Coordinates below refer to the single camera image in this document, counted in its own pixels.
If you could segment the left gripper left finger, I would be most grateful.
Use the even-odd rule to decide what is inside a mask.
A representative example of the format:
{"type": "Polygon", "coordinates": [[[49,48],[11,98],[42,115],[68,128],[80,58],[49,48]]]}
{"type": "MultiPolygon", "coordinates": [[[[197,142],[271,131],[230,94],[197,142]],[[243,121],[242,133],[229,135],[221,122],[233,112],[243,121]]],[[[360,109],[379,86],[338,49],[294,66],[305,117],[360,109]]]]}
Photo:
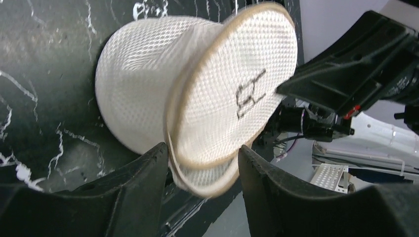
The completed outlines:
{"type": "Polygon", "coordinates": [[[159,143],[120,169],[73,191],[0,186],[3,237],[154,237],[168,170],[159,143]]]}

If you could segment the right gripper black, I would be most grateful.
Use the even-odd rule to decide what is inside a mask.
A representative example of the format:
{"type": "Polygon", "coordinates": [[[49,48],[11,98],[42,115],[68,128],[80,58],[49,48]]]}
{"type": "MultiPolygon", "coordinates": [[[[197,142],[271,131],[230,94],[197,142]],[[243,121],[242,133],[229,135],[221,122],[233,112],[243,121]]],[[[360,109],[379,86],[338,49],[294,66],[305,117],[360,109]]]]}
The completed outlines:
{"type": "Polygon", "coordinates": [[[299,66],[276,92],[342,117],[377,100],[404,106],[393,115],[419,133],[419,33],[372,10],[333,45],[299,66]]]}

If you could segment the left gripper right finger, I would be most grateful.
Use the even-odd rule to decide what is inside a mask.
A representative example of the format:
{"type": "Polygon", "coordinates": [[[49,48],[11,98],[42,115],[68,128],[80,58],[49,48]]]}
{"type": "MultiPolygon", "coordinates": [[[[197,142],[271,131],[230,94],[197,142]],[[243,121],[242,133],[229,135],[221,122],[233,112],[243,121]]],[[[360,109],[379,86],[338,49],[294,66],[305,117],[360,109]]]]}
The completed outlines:
{"type": "Polygon", "coordinates": [[[247,146],[238,156],[253,237],[416,237],[419,187],[372,185],[340,194],[303,181],[247,146]]]}

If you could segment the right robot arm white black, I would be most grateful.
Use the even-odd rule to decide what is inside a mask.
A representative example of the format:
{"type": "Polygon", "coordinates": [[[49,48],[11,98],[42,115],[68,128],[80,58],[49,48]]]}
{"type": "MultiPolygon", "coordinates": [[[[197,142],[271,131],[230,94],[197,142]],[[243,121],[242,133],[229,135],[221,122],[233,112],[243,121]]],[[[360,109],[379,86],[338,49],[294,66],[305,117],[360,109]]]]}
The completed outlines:
{"type": "Polygon", "coordinates": [[[419,34],[372,10],[297,68],[278,94],[309,103],[282,108],[279,129],[343,138],[419,167],[419,34]]]}

